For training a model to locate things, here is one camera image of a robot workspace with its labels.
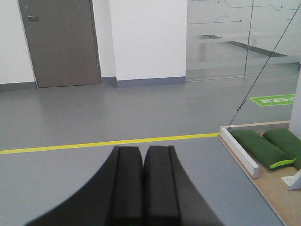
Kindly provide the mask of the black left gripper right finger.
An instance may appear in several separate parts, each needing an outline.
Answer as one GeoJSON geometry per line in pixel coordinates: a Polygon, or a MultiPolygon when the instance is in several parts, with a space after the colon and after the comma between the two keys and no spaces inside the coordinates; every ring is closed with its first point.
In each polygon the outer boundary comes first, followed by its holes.
{"type": "Polygon", "coordinates": [[[144,161],[147,226],[221,226],[184,170],[174,146],[150,146],[144,161]]]}

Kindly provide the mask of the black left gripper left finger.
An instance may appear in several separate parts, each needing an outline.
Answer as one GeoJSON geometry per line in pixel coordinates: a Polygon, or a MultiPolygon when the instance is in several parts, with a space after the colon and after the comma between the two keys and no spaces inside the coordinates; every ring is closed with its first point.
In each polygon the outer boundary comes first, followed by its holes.
{"type": "Polygon", "coordinates": [[[143,162],[135,146],[115,146],[75,194],[29,226],[143,225],[143,162]]]}

